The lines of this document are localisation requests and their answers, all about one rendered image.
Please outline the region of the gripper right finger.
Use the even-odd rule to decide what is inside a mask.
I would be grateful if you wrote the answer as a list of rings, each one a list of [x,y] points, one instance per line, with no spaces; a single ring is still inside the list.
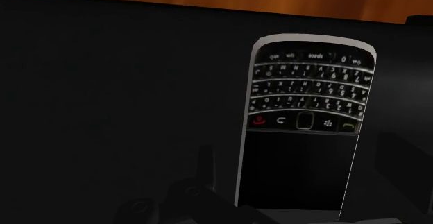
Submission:
[[[391,132],[377,136],[375,168],[433,224],[433,156]]]

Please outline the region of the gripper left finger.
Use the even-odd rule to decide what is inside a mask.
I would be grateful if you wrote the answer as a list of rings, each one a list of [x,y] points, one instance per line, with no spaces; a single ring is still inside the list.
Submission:
[[[214,148],[201,146],[196,175],[170,185],[161,203],[137,198],[122,204],[113,224],[279,224],[248,205],[237,207],[216,193]]]

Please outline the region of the black keyboard phone silver rim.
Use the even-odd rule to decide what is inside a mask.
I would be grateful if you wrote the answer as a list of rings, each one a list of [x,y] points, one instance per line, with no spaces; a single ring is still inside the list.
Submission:
[[[253,45],[235,204],[341,212],[377,53],[360,40],[281,33]]]

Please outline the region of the black table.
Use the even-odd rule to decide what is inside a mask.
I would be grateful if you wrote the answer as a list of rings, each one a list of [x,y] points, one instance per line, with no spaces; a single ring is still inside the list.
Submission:
[[[281,33],[363,41],[376,65],[341,212],[255,209],[279,224],[428,221],[378,173],[375,153],[391,132],[433,156],[433,16],[385,24],[0,0],[0,224],[113,224],[125,202],[161,203],[194,177],[204,145],[214,148],[216,194],[237,206],[251,51]]]

